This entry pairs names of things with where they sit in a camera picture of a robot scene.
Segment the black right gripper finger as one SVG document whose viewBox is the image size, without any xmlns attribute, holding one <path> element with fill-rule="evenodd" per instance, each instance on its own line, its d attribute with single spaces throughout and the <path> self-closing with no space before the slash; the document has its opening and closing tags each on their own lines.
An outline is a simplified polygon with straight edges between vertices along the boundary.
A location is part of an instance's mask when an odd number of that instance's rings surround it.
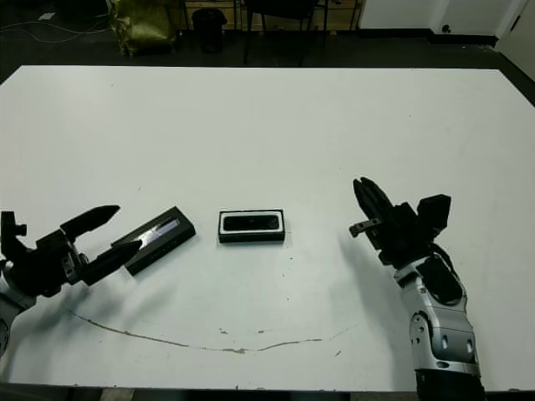
<svg viewBox="0 0 535 401">
<path fill-rule="evenodd" d="M 365 178 L 353 180 L 354 194 L 360 209 L 369 220 L 376 217 L 374 191 Z"/>
<path fill-rule="evenodd" d="M 392 212 L 394 211 L 394 207 L 392 203 L 390 202 L 390 199 L 388 196 L 383 192 L 383 190 L 371 179 L 362 177 L 367 180 L 367 184 L 369 187 L 374 191 L 374 197 L 375 197 L 375 211 L 376 211 L 376 217 L 380 218 L 381 220 L 390 221 L 393 219 Z"/>
</svg>

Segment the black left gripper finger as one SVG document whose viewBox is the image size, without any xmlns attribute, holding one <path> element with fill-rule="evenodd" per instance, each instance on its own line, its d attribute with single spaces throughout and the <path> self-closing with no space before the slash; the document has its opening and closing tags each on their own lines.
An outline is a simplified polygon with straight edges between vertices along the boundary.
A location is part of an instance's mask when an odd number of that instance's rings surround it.
<svg viewBox="0 0 535 401">
<path fill-rule="evenodd" d="M 112 246 L 83 269 L 82 281 L 91 286 L 107 277 L 132 259 L 141 248 L 141 245 L 141 240 L 135 240 Z"/>
<path fill-rule="evenodd" d="M 68 240 L 74 243 L 78 237 L 108 223 L 119 210 L 118 205 L 97 206 L 66 221 L 59 227 Z"/>
</svg>

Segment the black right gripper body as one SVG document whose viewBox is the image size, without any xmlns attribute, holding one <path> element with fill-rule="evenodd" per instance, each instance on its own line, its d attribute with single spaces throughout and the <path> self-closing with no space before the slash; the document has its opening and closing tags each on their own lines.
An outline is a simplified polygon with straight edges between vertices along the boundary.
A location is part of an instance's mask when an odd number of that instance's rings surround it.
<svg viewBox="0 0 535 401">
<path fill-rule="evenodd" d="M 364 233 L 384 266 L 403 267 L 431 255 L 431 240 L 409 203 L 381 211 L 349 228 L 352 237 Z"/>
</svg>

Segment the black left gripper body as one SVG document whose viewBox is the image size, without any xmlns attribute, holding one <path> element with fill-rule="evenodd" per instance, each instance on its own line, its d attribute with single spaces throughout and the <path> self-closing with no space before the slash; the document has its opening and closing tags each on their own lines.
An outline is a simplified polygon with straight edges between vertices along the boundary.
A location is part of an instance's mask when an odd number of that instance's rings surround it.
<svg viewBox="0 0 535 401">
<path fill-rule="evenodd" d="M 51 297 L 63 284 L 75 284 L 89 264 L 88 257 L 78 252 L 61 229 L 40 238 L 35 249 L 16 236 L 8 238 L 6 258 L 13 264 L 8 270 L 9 283 L 30 297 Z"/>
</svg>

